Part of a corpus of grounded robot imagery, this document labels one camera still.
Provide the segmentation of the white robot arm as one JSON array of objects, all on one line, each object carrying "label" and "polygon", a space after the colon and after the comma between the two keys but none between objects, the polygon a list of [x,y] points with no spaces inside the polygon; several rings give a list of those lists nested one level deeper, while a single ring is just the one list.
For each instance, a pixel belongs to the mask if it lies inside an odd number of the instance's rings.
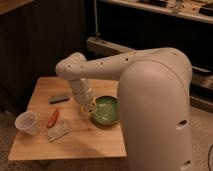
[{"label": "white robot arm", "polygon": [[93,100],[90,79],[116,80],[129,171],[193,171],[190,130],[192,65],[175,48],[135,50],[88,61],[61,60],[56,74],[81,105]]}]

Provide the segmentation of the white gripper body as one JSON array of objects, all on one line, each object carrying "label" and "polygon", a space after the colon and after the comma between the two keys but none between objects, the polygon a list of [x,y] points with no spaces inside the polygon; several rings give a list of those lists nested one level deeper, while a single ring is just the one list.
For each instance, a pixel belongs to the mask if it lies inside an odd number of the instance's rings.
[{"label": "white gripper body", "polygon": [[87,105],[93,100],[93,89],[88,82],[73,82],[71,87],[74,99],[80,105]]}]

